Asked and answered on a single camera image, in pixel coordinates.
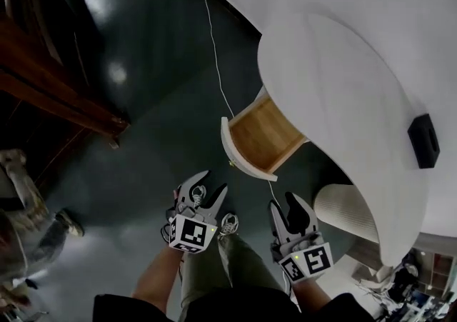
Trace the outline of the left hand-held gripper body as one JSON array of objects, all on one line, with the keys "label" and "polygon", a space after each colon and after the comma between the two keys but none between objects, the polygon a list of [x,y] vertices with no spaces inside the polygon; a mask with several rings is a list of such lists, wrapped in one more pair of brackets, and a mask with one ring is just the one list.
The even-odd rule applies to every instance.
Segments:
[{"label": "left hand-held gripper body", "polygon": [[166,211],[167,223],[161,227],[161,236],[170,248],[184,253],[201,253],[208,247],[218,226],[216,219],[205,216],[194,205],[180,201]]}]

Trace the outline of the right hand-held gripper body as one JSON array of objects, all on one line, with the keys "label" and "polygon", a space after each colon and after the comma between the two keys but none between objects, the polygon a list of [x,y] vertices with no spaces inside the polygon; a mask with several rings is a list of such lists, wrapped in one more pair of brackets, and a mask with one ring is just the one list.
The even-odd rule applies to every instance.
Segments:
[{"label": "right hand-held gripper body", "polygon": [[291,283],[316,279],[333,268],[330,243],[319,231],[286,243],[276,239],[271,253]]}]

